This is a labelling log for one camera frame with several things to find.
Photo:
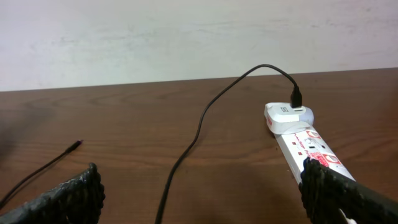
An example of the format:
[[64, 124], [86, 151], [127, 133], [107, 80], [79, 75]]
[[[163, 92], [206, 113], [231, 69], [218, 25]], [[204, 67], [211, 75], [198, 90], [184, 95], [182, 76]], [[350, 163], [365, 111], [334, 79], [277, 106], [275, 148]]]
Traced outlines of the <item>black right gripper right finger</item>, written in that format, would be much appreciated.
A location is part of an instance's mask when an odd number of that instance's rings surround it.
[[397, 202], [306, 158], [301, 193], [303, 207], [312, 223], [397, 224]]

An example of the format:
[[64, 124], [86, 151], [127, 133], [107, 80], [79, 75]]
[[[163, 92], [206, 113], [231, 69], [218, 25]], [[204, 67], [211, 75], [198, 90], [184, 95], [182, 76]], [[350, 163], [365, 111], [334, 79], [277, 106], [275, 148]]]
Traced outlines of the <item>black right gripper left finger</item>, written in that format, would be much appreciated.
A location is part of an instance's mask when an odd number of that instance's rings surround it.
[[81, 174], [3, 215], [1, 224], [97, 224], [104, 185], [94, 163]]

